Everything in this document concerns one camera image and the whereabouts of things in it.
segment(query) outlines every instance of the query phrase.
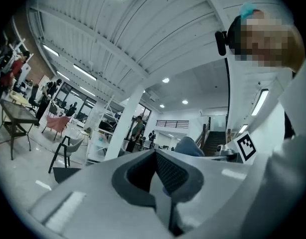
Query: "brick wall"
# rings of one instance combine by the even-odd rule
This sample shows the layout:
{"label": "brick wall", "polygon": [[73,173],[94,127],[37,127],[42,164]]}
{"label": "brick wall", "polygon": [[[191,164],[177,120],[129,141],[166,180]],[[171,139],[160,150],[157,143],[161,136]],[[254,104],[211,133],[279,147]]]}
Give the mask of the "brick wall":
{"label": "brick wall", "polygon": [[14,22],[18,29],[21,38],[25,38],[25,46],[30,53],[34,53],[34,56],[29,60],[28,64],[31,67],[26,79],[33,79],[34,83],[39,83],[44,75],[49,79],[53,78],[53,73],[42,58],[38,47],[34,41],[34,37],[31,34],[27,15],[25,11],[25,6],[22,6],[14,15]]}

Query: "fluorescent light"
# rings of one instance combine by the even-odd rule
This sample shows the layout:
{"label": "fluorescent light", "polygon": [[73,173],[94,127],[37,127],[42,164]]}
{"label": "fluorescent light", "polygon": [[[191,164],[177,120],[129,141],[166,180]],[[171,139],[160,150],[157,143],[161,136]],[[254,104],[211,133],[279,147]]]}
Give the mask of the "fluorescent light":
{"label": "fluorescent light", "polygon": [[80,67],[76,66],[75,64],[73,64],[73,67],[78,71],[80,71],[81,73],[85,74],[86,76],[90,77],[92,80],[94,81],[97,80],[97,78],[93,77],[91,74],[88,74],[86,71],[82,70]]}
{"label": "fluorescent light", "polygon": [[57,57],[59,57],[59,53],[58,52],[55,52],[54,50],[50,49],[48,46],[46,45],[42,45],[43,48],[45,48],[47,51],[50,51],[52,54],[56,55]]}
{"label": "fluorescent light", "polygon": [[91,104],[93,104],[93,105],[95,105],[94,103],[92,103],[92,102],[90,102],[89,100],[87,100],[89,103],[91,103]]}
{"label": "fluorescent light", "polygon": [[70,81],[70,79],[68,78],[68,77],[66,77],[66,76],[64,76],[62,73],[60,73],[59,71],[57,71],[57,73],[59,74],[59,75],[61,75],[64,79],[67,79],[68,81]]}
{"label": "fluorescent light", "polygon": [[255,106],[255,109],[253,110],[252,116],[256,116],[257,115],[257,113],[259,112],[259,110],[261,109],[261,107],[264,104],[264,101],[265,101],[265,99],[266,99],[266,97],[268,95],[268,92],[269,92],[268,89],[263,89],[261,91],[261,94],[260,94],[260,96],[258,98],[258,101],[257,101],[257,104]]}
{"label": "fluorescent light", "polygon": [[248,125],[243,125],[242,126],[242,128],[241,128],[241,130],[239,130],[239,132],[238,133],[242,133],[242,132],[244,132],[245,131],[245,129],[248,127]]}
{"label": "fluorescent light", "polygon": [[90,95],[95,97],[95,95],[93,93],[91,93],[90,91],[87,91],[86,89],[82,88],[81,86],[80,86],[80,89],[84,90],[85,92],[88,92]]}

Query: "vent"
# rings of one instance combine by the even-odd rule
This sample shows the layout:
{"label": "vent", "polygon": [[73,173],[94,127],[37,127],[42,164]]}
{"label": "vent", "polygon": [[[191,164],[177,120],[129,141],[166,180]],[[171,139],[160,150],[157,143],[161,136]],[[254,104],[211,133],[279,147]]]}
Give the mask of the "vent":
{"label": "vent", "polygon": [[36,38],[42,38],[42,29],[41,25],[39,24],[39,17],[38,17],[38,12],[35,10],[30,10],[29,11],[29,21],[30,25],[33,31],[33,34],[35,35]]}

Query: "glass wall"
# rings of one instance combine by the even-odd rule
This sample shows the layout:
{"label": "glass wall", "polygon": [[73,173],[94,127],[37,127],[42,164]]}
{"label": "glass wall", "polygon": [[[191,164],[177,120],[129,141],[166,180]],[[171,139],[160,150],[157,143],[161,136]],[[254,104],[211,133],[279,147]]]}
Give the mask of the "glass wall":
{"label": "glass wall", "polygon": [[55,102],[67,112],[71,105],[77,102],[76,119],[84,122],[89,116],[96,101],[64,83],[55,97]]}

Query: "stair railing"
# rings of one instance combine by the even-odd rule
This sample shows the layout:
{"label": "stair railing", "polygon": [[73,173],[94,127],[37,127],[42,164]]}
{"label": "stair railing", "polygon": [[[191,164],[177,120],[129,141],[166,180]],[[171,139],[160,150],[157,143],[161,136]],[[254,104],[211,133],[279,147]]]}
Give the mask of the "stair railing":
{"label": "stair railing", "polygon": [[208,131],[209,131],[209,123],[203,124],[203,131],[195,141],[196,145],[200,149],[202,149],[204,147],[204,144],[206,142],[206,135],[207,135]]}

